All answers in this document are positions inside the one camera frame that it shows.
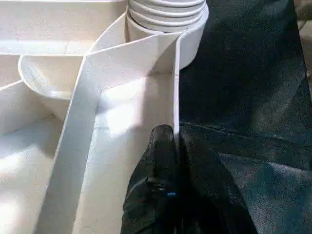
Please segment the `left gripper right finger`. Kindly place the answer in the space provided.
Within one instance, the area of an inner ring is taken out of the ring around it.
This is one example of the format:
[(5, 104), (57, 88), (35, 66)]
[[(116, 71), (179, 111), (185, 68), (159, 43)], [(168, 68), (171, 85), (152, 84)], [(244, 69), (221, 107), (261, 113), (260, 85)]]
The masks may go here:
[(255, 234), (242, 193), (219, 155), (196, 134), (180, 135), (185, 234)]

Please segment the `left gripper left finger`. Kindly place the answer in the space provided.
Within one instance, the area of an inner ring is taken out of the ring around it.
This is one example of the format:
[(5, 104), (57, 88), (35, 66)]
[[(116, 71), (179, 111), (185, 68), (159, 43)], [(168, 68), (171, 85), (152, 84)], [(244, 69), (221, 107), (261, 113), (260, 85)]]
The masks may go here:
[(159, 125), (151, 131), (123, 203), (122, 234), (172, 234), (178, 202), (178, 162), (173, 129)]

